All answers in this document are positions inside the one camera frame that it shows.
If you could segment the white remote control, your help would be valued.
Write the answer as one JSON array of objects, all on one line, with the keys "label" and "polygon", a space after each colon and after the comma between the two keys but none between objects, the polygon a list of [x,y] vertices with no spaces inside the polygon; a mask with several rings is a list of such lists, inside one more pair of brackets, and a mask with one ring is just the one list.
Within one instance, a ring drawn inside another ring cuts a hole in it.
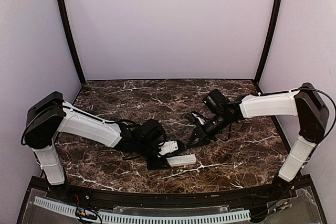
[{"label": "white remote control", "polygon": [[174,156],[166,158],[166,160],[171,167],[193,165],[196,163],[196,156],[194,154]]}]

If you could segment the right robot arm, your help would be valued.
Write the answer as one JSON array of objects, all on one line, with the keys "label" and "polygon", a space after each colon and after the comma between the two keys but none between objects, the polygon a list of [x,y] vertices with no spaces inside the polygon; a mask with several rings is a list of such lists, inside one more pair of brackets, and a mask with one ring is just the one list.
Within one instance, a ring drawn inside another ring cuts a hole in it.
[{"label": "right robot arm", "polygon": [[228,100],[214,89],[203,98],[203,103],[214,114],[210,119],[197,112],[186,116],[195,129],[187,143],[188,148],[208,145],[217,134],[234,122],[259,116],[291,115],[299,119],[300,131],[288,157],[281,166],[274,184],[268,188],[273,200],[280,199],[288,191],[291,182],[308,161],[317,146],[326,138],[329,109],[321,98],[324,93],[310,83],[301,87],[274,93],[248,94],[234,101]]}]

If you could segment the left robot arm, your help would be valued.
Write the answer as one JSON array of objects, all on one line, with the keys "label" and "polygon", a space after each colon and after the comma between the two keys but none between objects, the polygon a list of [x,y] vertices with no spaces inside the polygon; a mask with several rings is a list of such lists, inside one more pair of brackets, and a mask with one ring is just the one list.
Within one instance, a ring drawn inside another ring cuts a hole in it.
[{"label": "left robot arm", "polygon": [[27,113],[26,128],[21,144],[29,146],[38,158],[54,193],[63,201],[74,197],[74,189],[66,181],[64,169],[54,145],[58,133],[69,133],[125,153],[137,153],[146,159],[148,169],[168,168],[160,154],[165,130],[155,120],[143,124],[131,120],[106,121],[91,115],[63,100],[55,91],[46,96]]}]

